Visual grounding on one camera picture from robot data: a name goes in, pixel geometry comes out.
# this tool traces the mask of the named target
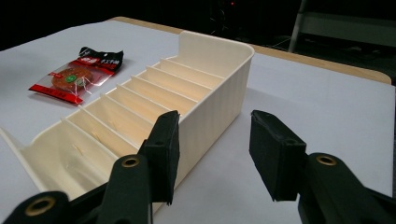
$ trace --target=red snack wrapper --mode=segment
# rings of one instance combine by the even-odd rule
[[[72,104],[81,104],[84,94],[101,86],[122,65],[123,51],[99,52],[81,48],[78,58],[41,78],[29,91],[40,92]]]

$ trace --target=dark background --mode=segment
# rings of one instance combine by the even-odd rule
[[[0,50],[65,28],[124,16],[265,45],[291,35],[301,0],[69,0],[1,3]],[[396,20],[389,0],[309,0],[314,11]]]

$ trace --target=plastic divider tray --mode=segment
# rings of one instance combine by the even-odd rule
[[[137,153],[157,118],[177,110],[177,186],[240,113],[253,55],[244,43],[182,32],[177,56],[80,106],[31,145],[8,142],[41,191],[73,200],[106,183],[116,159]]]

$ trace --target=tray compartment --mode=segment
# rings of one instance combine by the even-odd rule
[[[106,183],[117,156],[68,120],[21,150],[41,190],[62,189],[75,198]]]
[[[81,107],[77,113],[67,117],[67,119],[98,142],[102,143],[117,157],[136,154],[138,151],[137,145],[134,145],[134,143],[131,143],[119,133],[108,127],[84,107]]]
[[[201,100],[211,91],[208,87],[171,75],[155,67],[147,67],[139,77],[195,101]]]
[[[159,63],[154,65],[154,67],[175,76],[185,78],[191,82],[198,83],[202,86],[208,87],[209,89],[216,88],[220,82],[224,80],[223,77],[208,74],[206,72],[167,59],[161,59]]]
[[[131,77],[131,79],[123,83],[122,86],[138,92],[159,105],[177,110],[180,116],[185,115],[197,103],[190,98],[164,89],[140,77]]]
[[[140,147],[143,141],[149,137],[154,125],[106,95],[102,95],[96,101],[86,105],[85,108],[104,124],[132,142],[134,146]]]
[[[155,123],[161,114],[170,111],[170,109],[159,105],[145,96],[131,91],[121,85],[117,85],[115,90],[110,91],[106,95],[125,107],[133,110],[140,117],[148,119],[152,123]]]

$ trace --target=table surface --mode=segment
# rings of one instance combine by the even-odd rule
[[[179,30],[158,27],[162,26],[116,18],[0,51],[3,135],[28,146],[60,118],[78,110],[28,88],[74,60],[82,47],[124,51],[121,70],[84,104],[147,65],[177,55]],[[301,223],[297,202],[274,203],[248,154],[253,109],[279,117],[307,143],[308,154],[324,152],[342,159],[364,186],[391,196],[395,89],[375,79],[383,74],[273,49],[259,47],[256,52],[240,115],[177,187],[173,204],[158,210],[155,223]],[[37,193],[8,140],[0,137],[1,220]]]

